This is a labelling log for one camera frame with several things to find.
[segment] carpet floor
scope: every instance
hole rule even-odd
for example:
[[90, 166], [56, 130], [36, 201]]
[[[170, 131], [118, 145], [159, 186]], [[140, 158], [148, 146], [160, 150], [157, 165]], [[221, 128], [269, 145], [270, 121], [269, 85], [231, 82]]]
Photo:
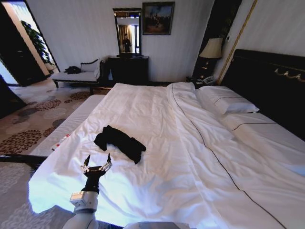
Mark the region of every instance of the carpet floor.
[[11, 87], [28, 105], [0, 119], [0, 154], [29, 154], [90, 96], [88, 86], [61, 82], [59, 86], [49, 78], [28, 87]]
[[[12, 87], [28, 105], [0, 119], [0, 154], [29, 154], [89, 96], [89, 87], [51, 79], [28, 87]], [[107, 94], [108, 90], [95, 90]], [[26, 164], [0, 162], [0, 229], [61, 229], [73, 214], [60, 207], [36, 214], [28, 200], [28, 181], [34, 173]], [[119, 227], [99, 222], [99, 229]]]

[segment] black piping on sheet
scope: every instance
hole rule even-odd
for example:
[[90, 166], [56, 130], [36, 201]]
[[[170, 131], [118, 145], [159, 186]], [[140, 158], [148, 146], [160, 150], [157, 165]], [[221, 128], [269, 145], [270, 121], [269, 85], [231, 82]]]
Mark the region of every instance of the black piping on sheet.
[[214, 104], [217, 103], [218, 100], [220, 100], [220, 99], [230, 99], [230, 98], [242, 98], [242, 97], [240, 97], [240, 96], [220, 97], [220, 98], [218, 98], [218, 99], [214, 102]]
[[236, 128], [234, 128], [232, 131], [236, 130], [238, 127], [240, 127], [243, 124], [276, 124], [276, 123], [241, 123]]
[[173, 93], [173, 98], [174, 98], [176, 104], [178, 105], [178, 107], [179, 107], [179, 108], [181, 109], [181, 111], [183, 112], [184, 116], [185, 116], [188, 120], [190, 120], [190, 122], [193, 124], [193, 126], [196, 128], [196, 130], [197, 130], [198, 133], [200, 134], [204, 146], [205, 146], [206, 148], [208, 148], [208, 149], [214, 154], [215, 158], [217, 159], [217, 161], [219, 162], [219, 164], [222, 166], [222, 168], [226, 171], [226, 173], [228, 174], [228, 176], [229, 176], [230, 179], [232, 180], [232, 182], [233, 182], [233, 184], [235, 185], [235, 187], [236, 187], [239, 191], [244, 192], [244, 193], [246, 194], [246, 196], [247, 196], [253, 203], [255, 203], [257, 206], [259, 206], [259, 207], [260, 207], [262, 210], [264, 210], [266, 213], [268, 213], [268, 214], [269, 214], [273, 219], [275, 219], [284, 229], [287, 229], [287, 227], [285, 227], [285, 226], [284, 226], [284, 225], [283, 225], [274, 215], [272, 215], [269, 211], [267, 211], [265, 208], [263, 208], [260, 204], [258, 204], [257, 202], [255, 202], [255, 201], [249, 196], [249, 194], [248, 194], [246, 191], [241, 190], [241, 189], [237, 186], [237, 184], [236, 184], [235, 181], [233, 180], [231, 174], [228, 172], [228, 170], [227, 170], [227, 169], [223, 166], [223, 164], [220, 162], [220, 160], [218, 159], [218, 157], [217, 157], [217, 155], [214, 153], [214, 151], [213, 151], [211, 148], [209, 148], [209, 147], [205, 144], [204, 138], [203, 138], [202, 134], [200, 133], [200, 131], [198, 130], [197, 126], [192, 122], [191, 119], [189, 119], [189, 118], [186, 116], [184, 110], [179, 106], [179, 104], [177, 103], [176, 98], [175, 98], [175, 96], [174, 96], [174, 93]]

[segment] lamp shade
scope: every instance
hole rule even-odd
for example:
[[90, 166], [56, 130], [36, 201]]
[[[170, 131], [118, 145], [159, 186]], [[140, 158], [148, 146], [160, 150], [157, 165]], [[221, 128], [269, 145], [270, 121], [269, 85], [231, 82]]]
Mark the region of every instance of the lamp shade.
[[204, 50], [199, 55], [204, 58], [221, 58], [221, 44], [222, 38], [211, 38], [206, 44]]

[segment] white duvet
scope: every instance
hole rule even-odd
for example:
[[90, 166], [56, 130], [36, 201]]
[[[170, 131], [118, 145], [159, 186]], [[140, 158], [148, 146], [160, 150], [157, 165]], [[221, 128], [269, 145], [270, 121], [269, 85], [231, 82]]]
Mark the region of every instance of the white duvet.
[[[111, 125], [146, 146], [134, 164], [94, 139]], [[305, 177], [235, 141], [199, 105], [191, 83], [167, 88], [116, 84], [90, 116], [39, 167], [29, 199], [39, 213], [54, 205], [73, 211], [71, 193], [86, 177], [80, 170], [112, 168], [100, 179], [96, 218], [125, 226], [175, 221], [197, 228], [304, 228]]]

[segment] mirror frame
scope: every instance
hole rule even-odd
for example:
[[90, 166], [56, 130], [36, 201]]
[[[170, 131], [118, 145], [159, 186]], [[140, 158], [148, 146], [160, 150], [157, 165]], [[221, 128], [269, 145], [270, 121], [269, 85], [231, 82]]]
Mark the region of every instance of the mirror frame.
[[[117, 11], [138, 11], [139, 12], [139, 53], [125, 53], [121, 52], [120, 49], [120, 39], [118, 31], [118, 20], [115, 15]], [[141, 8], [113, 8], [114, 20], [115, 20], [115, 29], [116, 29], [116, 38], [118, 40], [119, 55], [118, 56], [142, 56], [142, 9]]]

